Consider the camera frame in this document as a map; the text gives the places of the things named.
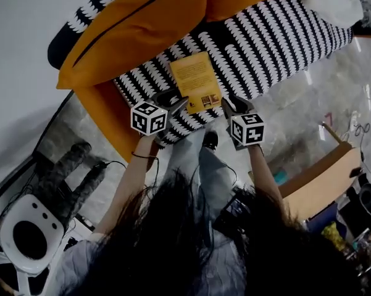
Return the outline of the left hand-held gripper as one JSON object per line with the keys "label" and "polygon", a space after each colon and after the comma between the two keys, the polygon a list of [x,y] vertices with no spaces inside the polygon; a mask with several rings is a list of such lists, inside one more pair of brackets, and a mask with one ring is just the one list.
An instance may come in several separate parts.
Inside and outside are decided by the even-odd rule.
{"label": "left hand-held gripper", "polygon": [[[169,119],[185,110],[189,97],[182,97],[179,90],[167,89],[154,94],[151,102],[141,101],[130,110],[130,126],[144,136],[156,135],[162,139],[170,129]],[[156,104],[172,104],[164,107]]]}

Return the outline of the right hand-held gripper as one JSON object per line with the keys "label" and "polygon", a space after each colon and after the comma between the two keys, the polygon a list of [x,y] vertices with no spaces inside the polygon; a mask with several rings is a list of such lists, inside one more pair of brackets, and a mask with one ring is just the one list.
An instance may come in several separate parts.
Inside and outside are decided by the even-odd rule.
{"label": "right hand-held gripper", "polygon": [[229,96],[228,100],[222,98],[222,110],[225,118],[230,119],[229,133],[237,149],[264,142],[265,123],[255,110],[251,101],[242,97]]}

